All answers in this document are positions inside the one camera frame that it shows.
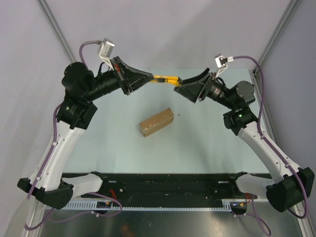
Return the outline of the yellow utility knife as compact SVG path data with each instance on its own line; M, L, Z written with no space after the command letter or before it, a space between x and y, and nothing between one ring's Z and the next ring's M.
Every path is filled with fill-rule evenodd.
M164 76L164 75L154 75L151 83L167 83L173 86L181 86L182 79L177 76Z

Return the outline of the brown cardboard express box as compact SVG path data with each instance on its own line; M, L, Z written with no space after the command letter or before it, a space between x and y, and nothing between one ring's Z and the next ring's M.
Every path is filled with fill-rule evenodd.
M170 108L155 114L154 116L139 123L140 132L144 137L161 130L171 124L174 120L174 113Z

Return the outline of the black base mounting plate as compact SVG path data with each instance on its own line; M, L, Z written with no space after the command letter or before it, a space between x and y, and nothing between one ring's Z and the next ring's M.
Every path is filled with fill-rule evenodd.
M232 181L233 174L119 174L102 173L106 178L99 194L118 199L132 195L184 195L210 199L245 198L250 194L239 191Z

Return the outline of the aluminium frame post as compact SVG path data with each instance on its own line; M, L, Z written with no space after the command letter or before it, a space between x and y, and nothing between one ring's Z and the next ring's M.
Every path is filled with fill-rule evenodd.
M258 63L261 67L264 66L266 60L269 58L273 48L276 46L279 38L281 37L282 33L284 32L286 26L288 25L289 21L291 20L292 16L294 15L297 7L301 3L301 0L291 0L285 11L283 12L276 28L274 29L263 53L261 54Z
M74 56L73 51L71 50L71 47L69 43L67 42L52 10L50 9L49 4L46 0L36 0L38 6L40 7L44 17L46 18L49 26L51 27L57 41L59 42L63 52L65 53L67 59L73 63L76 61L76 58Z

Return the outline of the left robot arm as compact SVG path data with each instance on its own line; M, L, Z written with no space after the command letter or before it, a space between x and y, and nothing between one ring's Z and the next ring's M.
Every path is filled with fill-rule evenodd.
M52 143L34 173L18 181L18 188L28 197L62 209L78 196L94 193L102 198L108 194L108 177L93 171L84 176L62 178L67 160L97 111L94 100L117 89L125 95L154 79L154 75L125 64L118 56L110 60L111 69L94 75L82 62L74 62L64 71L62 85L65 97L53 114Z

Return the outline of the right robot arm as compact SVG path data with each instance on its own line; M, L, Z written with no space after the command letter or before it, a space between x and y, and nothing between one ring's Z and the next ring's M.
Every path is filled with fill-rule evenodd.
M301 168L263 131L249 107L255 101L253 84L243 80L227 88L221 78L205 69L193 78L179 79L174 91L193 103L210 98L227 107L229 112L223 115L225 127L244 141L267 168L270 179L247 172L230 177L231 197L250 193L266 198L275 210L284 212L310 196L314 172L308 167Z

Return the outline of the aluminium frame post left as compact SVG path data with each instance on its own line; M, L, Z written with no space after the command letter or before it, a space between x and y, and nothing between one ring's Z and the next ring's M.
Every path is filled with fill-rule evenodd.
M59 42L63 52L65 53L67 59L73 63L76 61L76 58L74 56L73 51L71 50L71 47L69 43L67 42L52 10L50 9L49 4L46 0L36 0L38 6L40 7L44 17L46 18L49 26L51 27L57 41Z

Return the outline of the aluminium frame post right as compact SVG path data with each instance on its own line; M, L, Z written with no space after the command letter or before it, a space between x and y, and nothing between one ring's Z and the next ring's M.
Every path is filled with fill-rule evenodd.
M297 7L301 3L301 0L291 0L285 11L283 12L276 28L274 29L263 53L261 54L258 63L261 67L264 66L266 60L269 58L273 48L276 46L279 38L281 37L282 33L284 32L286 26L288 25L289 21L291 20L292 16L294 15Z

